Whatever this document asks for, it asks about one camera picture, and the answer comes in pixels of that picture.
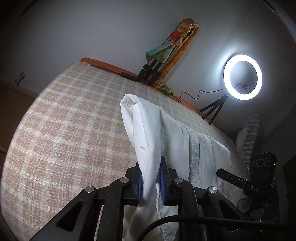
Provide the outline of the white small shorts garment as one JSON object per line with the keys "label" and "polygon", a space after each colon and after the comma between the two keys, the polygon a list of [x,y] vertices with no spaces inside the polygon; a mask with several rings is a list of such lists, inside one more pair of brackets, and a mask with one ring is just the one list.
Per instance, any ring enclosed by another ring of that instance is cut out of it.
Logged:
{"label": "white small shorts garment", "polygon": [[126,94],[120,107],[144,181],[140,204],[125,210],[124,240],[136,240],[152,222],[178,213],[176,206],[165,206],[161,199],[158,178],[161,157],[193,186],[203,189],[215,186],[230,196],[229,186],[216,175],[220,168],[231,169],[230,152],[224,145],[136,95]]}

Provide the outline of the striped green white pillow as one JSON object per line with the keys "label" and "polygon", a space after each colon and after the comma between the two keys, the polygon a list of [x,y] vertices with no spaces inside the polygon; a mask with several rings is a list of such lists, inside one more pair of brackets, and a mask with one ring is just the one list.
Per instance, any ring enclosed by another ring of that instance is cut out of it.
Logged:
{"label": "striped green white pillow", "polygon": [[256,113],[236,136],[235,146],[237,154],[242,161],[248,179],[250,178],[251,158],[261,150],[263,136],[264,129],[260,113]]}

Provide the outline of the pink plaid bed blanket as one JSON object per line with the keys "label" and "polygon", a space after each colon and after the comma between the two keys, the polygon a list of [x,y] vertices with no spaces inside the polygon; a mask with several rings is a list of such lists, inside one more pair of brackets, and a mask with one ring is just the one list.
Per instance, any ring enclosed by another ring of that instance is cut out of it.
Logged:
{"label": "pink plaid bed blanket", "polygon": [[155,90],[76,62],[25,113],[6,155],[1,212],[18,240],[30,240],[84,187],[104,187],[136,162],[120,101],[134,94],[230,151],[230,172],[245,176],[234,142],[215,126]]}

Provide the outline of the colourful orange scarf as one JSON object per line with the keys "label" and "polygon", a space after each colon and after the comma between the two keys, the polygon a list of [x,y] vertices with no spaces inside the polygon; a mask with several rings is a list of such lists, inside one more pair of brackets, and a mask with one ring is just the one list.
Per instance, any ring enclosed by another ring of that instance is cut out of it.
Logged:
{"label": "colourful orange scarf", "polygon": [[187,50],[198,30],[199,26],[193,19],[182,19],[162,45],[146,52],[147,63],[138,78],[148,86],[164,88],[162,81]]}

